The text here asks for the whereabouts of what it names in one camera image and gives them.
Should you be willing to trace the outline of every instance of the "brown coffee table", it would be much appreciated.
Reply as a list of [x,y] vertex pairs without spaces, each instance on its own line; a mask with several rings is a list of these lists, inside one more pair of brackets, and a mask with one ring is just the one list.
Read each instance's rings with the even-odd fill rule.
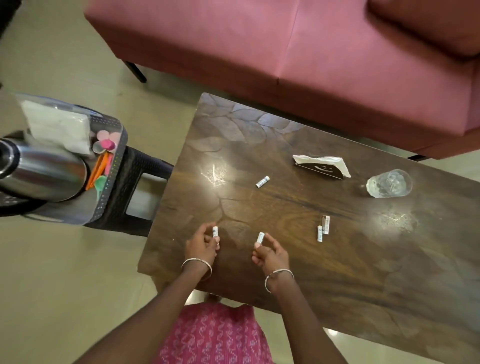
[[[293,154],[342,157],[352,177],[297,167]],[[396,168],[411,175],[411,194],[369,197],[367,179]],[[322,215],[330,234],[318,243]],[[221,250],[198,289],[279,312],[251,261],[258,233],[269,232],[325,327],[480,363],[478,182],[203,94],[138,271],[159,286],[175,279],[184,242],[212,220]]]

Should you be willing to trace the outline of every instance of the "kettle lid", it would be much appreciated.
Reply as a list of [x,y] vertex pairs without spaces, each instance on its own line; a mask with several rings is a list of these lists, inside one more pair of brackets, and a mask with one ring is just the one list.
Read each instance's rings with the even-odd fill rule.
[[11,140],[0,139],[0,179],[10,175],[18,166],[20,152]]

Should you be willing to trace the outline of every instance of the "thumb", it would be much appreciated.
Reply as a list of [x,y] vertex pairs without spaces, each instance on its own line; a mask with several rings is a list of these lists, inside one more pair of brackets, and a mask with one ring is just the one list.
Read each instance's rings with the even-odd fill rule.
[[260,243],[255,243],[254,247],[260,259],[265,259],[268,253],[271,251],[270,248],[263,246]]
[[207,246],[209,248],[214,248],[215,249],[219,242],[220,242],[220,237],[216,236],[216,237],[210,239]]

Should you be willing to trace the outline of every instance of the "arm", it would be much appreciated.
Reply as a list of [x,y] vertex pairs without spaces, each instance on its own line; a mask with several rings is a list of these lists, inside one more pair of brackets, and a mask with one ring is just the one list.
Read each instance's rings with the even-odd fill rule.
[[[185,259],[195,257],[213,264],[220,239],[204,233],[215,224],[199,227],[187,241]],[[150,364],[170,334],[188,296],[208,270],[206,264],[199,261],[186,263],[172,284],[97,342],[75,364]]]
[[[287,251],[269,234],[265,237],[273,249],[255,243],[253,262],[263,269],[266,276],[277,269],[289,269]],[[295,364],[347,364],[290,273],[284,271],[273,275],[267,285],[280,304]]]

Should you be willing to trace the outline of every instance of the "bracelet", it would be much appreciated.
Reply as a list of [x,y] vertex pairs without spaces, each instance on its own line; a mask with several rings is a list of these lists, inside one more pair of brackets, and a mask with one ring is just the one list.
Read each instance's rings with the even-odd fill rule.
[[183,264],[181,265],[181,267],[183,268],[183,266],[185,265],[185,263],[188,262],[188,261],[190,261],[190,260],[198,260],[199,262],[205,263],[205,264],[207,264],[208,268],[210,269],[210,275],[209,275],[207,278],[205,278],[205,279],[201,279],[201,281],[202,281],[202,280],[209,279],[209,278],[212,276],[212,273],[213,273],[212,266],[211,266],[210,264],[208,264],[207,261],[205,261],[205,260],[203,260],[203,259],[200,259],[200,258],[189,258],[189,259],[187,259],[187,260],[185,260],[185,261],[183,262]]
[[267,288],[267,281],[270,278],[272,274],[280,273],[280,272],[288,272],[292,275],[292,278],[295,279],[295,276],[293,275],[292,271],[290,269],[277,269],[274,270],[272,273],[270,273],[267,278],[265,278],[265,289],[267,290],[268,293],[271,293],[270,290]]

